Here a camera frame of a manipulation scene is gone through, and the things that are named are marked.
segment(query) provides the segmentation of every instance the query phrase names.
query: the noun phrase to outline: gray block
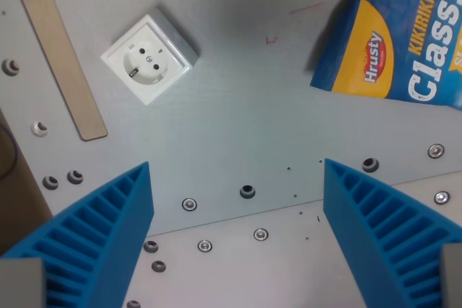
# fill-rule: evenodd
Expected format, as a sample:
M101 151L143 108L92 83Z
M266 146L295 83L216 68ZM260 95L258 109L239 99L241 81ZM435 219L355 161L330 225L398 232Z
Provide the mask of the gray block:
M45 308L42 259L0 260L0 297L4 308Z
M462 243L443 245L440 255L444 308L462 308Z

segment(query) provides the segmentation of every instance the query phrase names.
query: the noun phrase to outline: red marking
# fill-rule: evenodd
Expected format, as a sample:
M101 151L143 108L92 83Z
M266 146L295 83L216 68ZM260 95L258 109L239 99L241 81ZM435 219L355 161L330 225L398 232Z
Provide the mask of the red marking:
M306 10L314 9L316 7L321 7L323 5L324 3L317 3L317 4L310 5L310 6L305 6L305 7L302 7L301 9L292 10L291 12L289 12L289 14L298 14L299 12L304 12Z
M273 45L277 41L277 36L273 38L273 41L268 40L268 37L266 37L266 44L267 45Z

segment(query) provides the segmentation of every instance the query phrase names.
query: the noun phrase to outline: socket holes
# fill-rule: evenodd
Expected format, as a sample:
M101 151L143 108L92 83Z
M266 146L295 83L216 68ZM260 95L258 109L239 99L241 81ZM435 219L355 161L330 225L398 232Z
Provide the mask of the socket holes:
M84 176L82 173L76 170L67 172L67 180L72 184L80 184L84 181Z
M138 301L131 300L127 302L127 308L141 308L141 305Z
M1 62L1 70L8 76L16 76L19 73L19 66L12 59L5 59Z
M30 126L30 130L34 135L37 137L44 137L48 134L48 129L46 126L43 125L41 122L34 122Z
M46 176L42 179L42 184L48 190L58 189L58 180L53 176Z
M165 270L167 269L167 266L162 261L154 261L151 265L151 268L154 272L162 273L162 272L165 272Z
M253 196L255 196L256 191L255 191L255 188L254 188L252 185L244 185L244 186L240 189L239 194L240 194L243 198L249 199L249 198L252 198Z
M367 173L373 173L378 170L379 164L376 158L366 159L362 163L362 169Z
M154 241L146 241L143 245L146 252L154 253L159 250L159 245Z

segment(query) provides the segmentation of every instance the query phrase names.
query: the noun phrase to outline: yellow label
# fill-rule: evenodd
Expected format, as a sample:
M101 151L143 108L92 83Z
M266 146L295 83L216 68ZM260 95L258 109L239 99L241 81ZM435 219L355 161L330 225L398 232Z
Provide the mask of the yellow label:
M332 92L386 97L394 59L387 24L375 7L361 0Z
M453 60L450 62L449 71L457 70L462 74L462 28L459 31L456 45Z

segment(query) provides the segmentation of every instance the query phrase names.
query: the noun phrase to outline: snack bag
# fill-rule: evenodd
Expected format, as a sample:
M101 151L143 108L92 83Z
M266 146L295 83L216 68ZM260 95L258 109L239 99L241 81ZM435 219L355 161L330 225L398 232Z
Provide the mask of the snack bag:
M462 110L461 12L462 0L354 0L311 85Z

